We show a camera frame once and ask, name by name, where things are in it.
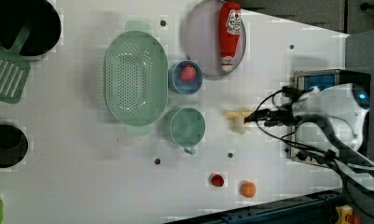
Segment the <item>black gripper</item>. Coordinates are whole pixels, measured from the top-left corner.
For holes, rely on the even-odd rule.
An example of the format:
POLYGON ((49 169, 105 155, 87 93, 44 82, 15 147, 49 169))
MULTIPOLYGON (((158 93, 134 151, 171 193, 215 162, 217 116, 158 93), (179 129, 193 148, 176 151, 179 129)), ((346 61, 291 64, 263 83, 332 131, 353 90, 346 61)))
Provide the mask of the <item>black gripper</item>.
POLYGON ((297 120, 292 114, 292 110, 281 107, 277 110, 265 109, 265 111, 256 111, 243 119, 244 123, 258 122, 264 120, 265 127, 274 126, 294 126, 297 120))

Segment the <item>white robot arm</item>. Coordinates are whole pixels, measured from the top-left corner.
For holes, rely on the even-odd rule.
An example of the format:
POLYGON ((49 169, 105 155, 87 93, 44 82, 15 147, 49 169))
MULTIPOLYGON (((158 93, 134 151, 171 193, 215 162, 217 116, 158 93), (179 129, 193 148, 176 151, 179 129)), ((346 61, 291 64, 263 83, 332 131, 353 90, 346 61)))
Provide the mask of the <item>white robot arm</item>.
POLYGON ((251 122, 263 123, 261 130, 287 126, 294 130, 281 141, 317 159, 354 184, 374 195, 374 161, 358 149, 364 141, 364 126, 370 109, 366 90, 354 83, 307 91, 284 86, 277 91, 289 99, 274 109, 259 106, 235 121, 240 132, 251 122))

